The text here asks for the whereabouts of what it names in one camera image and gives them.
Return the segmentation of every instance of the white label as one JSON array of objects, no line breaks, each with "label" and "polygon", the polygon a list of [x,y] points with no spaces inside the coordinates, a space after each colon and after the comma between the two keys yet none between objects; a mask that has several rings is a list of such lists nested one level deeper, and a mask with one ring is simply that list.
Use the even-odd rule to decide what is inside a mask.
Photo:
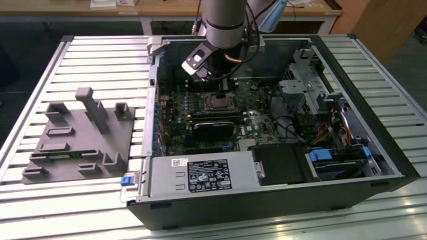
[{"label": "white label", "polygon": [[172,159],[172,167],[183,167],[187,166],[188,158]]},{"label": "white label", "polygon": [[139,13],[136,11],[120,11],[120,15],[137,15]]}]

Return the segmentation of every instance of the blue latch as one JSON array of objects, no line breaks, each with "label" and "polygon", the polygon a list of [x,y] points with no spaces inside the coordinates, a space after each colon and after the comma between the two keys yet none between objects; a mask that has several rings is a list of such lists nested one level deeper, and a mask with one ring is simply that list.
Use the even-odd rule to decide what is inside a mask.
[{"label": "blue latch", "polygon": [[372,156],[371,150],[368,149],[367,146],[363,147],[363,153],[367,159]]},{"label": "blue latch", "polygon": [[122,176],[120,185],[124,186],[133,186],[135,185],[135,176]]},{"label": "blue latch", "polygon": [[315,149],[308,153],[312,162],[321,160],[332,160],[332,155],[328,149]]}]

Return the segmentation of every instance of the barcode sticker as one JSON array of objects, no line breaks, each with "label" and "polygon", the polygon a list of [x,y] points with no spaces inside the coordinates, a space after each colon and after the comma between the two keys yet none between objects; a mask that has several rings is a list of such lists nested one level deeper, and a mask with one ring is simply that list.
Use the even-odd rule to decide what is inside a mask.
[{"label": "barcode sticker", "polygon": [[172,167],[183,167],[187,166],[188,158],[172,159]]}]

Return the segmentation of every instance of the aluminum extrusion table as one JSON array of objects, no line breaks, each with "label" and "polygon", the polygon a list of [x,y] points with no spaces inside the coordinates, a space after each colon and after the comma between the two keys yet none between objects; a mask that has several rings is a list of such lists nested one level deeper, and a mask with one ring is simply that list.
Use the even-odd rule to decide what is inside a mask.
[{"label": "aluminum extrusion table", "polygon": [[[148,36],[64,37],[0,150],[0,239],[400,239],[427,234],[427,114],[359,40],[323,41],[348,73],[421,178],[349,209],[149,231],[125,208],[136,186],[121,194],[120,178],[24,185],[21,173],[48,118],[48,103],[74,101],[92,87],[105,107],[136,107],[128,171],[140,169],[149,64]],[[331,77],[335,91],[337,86]]]}]

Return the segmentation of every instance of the wooden table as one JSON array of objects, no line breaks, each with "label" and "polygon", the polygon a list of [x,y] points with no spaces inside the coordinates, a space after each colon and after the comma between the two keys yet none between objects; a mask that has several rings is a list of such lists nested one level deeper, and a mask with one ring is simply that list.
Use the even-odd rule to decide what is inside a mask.
[{"label": "wooden table", "polygon": [[[143,0],[141,27],[145,35],[152,35],[152,21],[193,21],[199,0]],[[303,8],[287,7],[280,21],[321,22],[317,34],[329,34],[341,10],[333,10],[324,0],[301,4]]]},{"label": "wooden table", "polygon": [[92,11],[90,0],[0,0],[0,22],[140,22],[143,3]]},{"label": "wooden table", "polygon": [[[136,6],[90,11],[89,0],[0,0],[0,22],[140,22],[144,35],[152,35],[152,21],[193,21],[199,0],[139,0]],[[288,7],[280,21],[321,22],[317,33],[328,34],[340,10],[324,0]]]}]

